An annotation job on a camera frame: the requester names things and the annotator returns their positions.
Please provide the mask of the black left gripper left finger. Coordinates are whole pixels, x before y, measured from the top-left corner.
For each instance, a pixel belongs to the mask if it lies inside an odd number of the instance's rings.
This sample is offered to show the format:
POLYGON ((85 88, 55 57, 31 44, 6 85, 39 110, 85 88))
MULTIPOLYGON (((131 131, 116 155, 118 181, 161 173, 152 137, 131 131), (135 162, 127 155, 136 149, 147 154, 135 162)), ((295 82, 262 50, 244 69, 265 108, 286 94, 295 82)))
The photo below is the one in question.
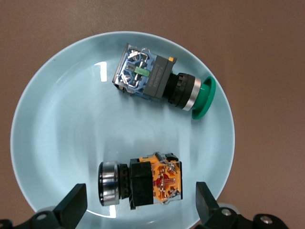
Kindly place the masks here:
POLYGON ((76 184, 53 209, 37 212, 27 221, 14 226, 9 219, 2 219, 2 229, 74 229, 87 210, 86 184, 76 184))

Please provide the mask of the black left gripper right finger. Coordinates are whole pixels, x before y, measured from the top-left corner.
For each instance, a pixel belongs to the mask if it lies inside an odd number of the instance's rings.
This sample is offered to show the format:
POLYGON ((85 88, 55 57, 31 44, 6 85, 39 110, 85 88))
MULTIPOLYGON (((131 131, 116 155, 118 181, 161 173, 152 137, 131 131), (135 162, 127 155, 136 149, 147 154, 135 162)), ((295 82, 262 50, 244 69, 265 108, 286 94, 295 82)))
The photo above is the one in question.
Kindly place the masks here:
POLYGON ((229 207, 220 207, 205 182, 196 183, 196 209, 201 220, 197 229, 286 229, 278 217, 257 214, 246 219, 229 207))

